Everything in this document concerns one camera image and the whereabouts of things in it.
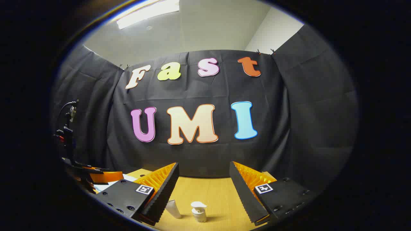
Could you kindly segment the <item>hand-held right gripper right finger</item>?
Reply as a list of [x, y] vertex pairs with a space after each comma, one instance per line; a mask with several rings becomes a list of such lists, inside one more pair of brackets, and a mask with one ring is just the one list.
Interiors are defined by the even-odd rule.
[[315, 193], [289, 177], [279, 180], [236, 161], [230, 178], [250, 221], [258, 226], [289, 219], [315, 198]]

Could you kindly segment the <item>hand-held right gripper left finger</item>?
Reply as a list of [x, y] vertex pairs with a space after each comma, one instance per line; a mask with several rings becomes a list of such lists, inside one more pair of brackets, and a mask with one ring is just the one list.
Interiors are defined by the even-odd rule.
[[179, 164], [172, 163], [135, 181], [121, 179], [95, 197], [120, 214], [154, 226], [166, 208], [179, 178]]

